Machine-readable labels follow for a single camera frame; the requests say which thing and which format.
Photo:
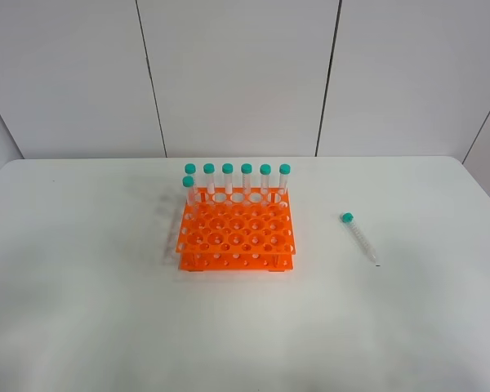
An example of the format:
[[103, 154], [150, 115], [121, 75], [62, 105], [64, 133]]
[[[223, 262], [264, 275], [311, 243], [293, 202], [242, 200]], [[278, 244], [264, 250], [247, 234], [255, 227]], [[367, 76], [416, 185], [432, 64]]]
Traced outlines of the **green capped test tube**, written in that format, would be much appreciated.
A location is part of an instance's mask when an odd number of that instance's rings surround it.
[[354, 215], [351, 212], [344, 212], [341, 214], [341, 222], [346, 226], [346, 228], [351, 232], [355, 241], [360, 246], [363, 254], [374, 264], [378, 265], [378, 260], [376, 256], [375, 248], [368, 241], [367, 237], [364, 235], [363, 231], [354, 219]]

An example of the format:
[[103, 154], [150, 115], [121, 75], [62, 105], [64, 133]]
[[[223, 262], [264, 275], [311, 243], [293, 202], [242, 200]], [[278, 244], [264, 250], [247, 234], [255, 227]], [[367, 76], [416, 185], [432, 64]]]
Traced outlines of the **orange test tube rack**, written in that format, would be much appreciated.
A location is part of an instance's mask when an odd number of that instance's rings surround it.
[[296, 243], [289, 193], [245, 194], [205, 187], [187, 197], [176, 243], [184, 271], [293, 269]]

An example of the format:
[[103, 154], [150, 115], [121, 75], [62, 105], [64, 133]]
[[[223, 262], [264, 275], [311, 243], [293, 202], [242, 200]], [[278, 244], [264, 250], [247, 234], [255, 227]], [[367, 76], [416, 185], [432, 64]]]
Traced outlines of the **second row left tube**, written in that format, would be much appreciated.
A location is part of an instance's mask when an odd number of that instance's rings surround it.
[[182, 185], [186, 191], [187, 204], [194, 207], [197, 203], [196, 197], [198, 192], [194, 177], [191, 175], [184, 176], [182, 179]]

